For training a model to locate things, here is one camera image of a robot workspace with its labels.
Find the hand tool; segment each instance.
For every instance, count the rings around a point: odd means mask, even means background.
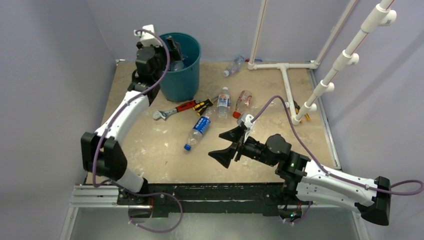
[[[208,107],[211,107],[214,105],[214,102],[218,100],[218,96],[214,98],[208,98],[204,101],[199,102],[196,106],[193,107],[194,111],[197,111],[197,115],[201,116]]]
[[[196,104],[198,104],[200,101],[199,100],[192,100],[192,101],[188,101],[185,102],[171,110],[168,111],[155,111],[153,113],[153,119],[154,120],[158,120],[160,118],[162,118],[163,120],[166,120],[169,116],[171,116],[174,113],[179,113],[181,111],[187,110],[187,109],[191,109],[193,106],[195,106]]]
[[[295,100],[293,100],[293,103],[294,103],[294,108],[296,109],[296,113],[298,114],[301,107],[298,105],[298,103]],[[309,117],[309,115],[307,113],[305,114],[305,117],[306,117],[307,121],[311,120],[311,118]]]

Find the red bottle cap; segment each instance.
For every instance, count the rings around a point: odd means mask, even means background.
[[[240,118],[240,116],[241,116],[241,114],[240,114],[240,112],[235,111],[235,112],[233,112],[233,113],[232,113],[232,116],[233,116],[235,119],[239,119],[239,118]]]

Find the gray floor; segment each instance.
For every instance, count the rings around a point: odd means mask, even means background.
[[[144,226],[164,230],[179,214],[147,219]],[[352,212],[338,207],[311,208],[307,219],[295,226],[279,217],[261,214],[186,213],[170,233],[151,233],[128,224],[125,208],[80,208],[72,240],[358,240]]]

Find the table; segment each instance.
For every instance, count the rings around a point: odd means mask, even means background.
[[[256,115],[264,104],[274,95],[284,99],[286,91],[277,69],[248,70],[243,67],[240,72],[231,77],[223,77],[222,71],[226,62],[201,62],[200,86],[195,99],[211,98],[228,87],[231,93],[231,113],[242,90],[252,92],[249,112]],[[133,62],[120,62],[110,90],[107,106],[104,111],[103,123],[111,116],[121,103],[131,81],[131,73],[136,68]],[[288,78],[293,98],[303,103],[312,93],[311,80],[306,69],[289,69]],[[178,106],[178,103],[167,101],[159,92],[152,105],[141,114],[129,131],[122,149],[128,160],[128,166],[137,174],[145,177],[149,183],[266,183],[282,182],[277,176],[275,167],[242,156],[240,161],[232,161],[229,168],[224,168],[208,152],[225,149],[229,141],[218,138],[237,126],[236,119],[230,118],[225,123],[211,119],[211,125],[199,145],[190,152],[184,150],[189,131],[199,119],[197,114],[189,109],[171,115],[166,121],[153,120],[157,110],[167,111]],[[311,121],[303,119],[303,123],[295,129],[318,160],[328,167],[333,167],[333,160],[326,140],[325,129],[318,112],[309,114]],[[292,150],[308,155],[294,137],[290,129],[283,105],[279,99],[273,103],[258,118],[250,136],[265,143],[274,134],[281,134]],[[91,184],[91,173],[88,173],[87,184]]]

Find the blue bottle cap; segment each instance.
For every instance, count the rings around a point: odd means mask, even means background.
[[[192,146],[190,146],[190,145],[186,144],[186,145],[184,146],[184,149],[185,149],[185,150],[187,150],[187,151],[190,151],[190,149],[192,149]]]

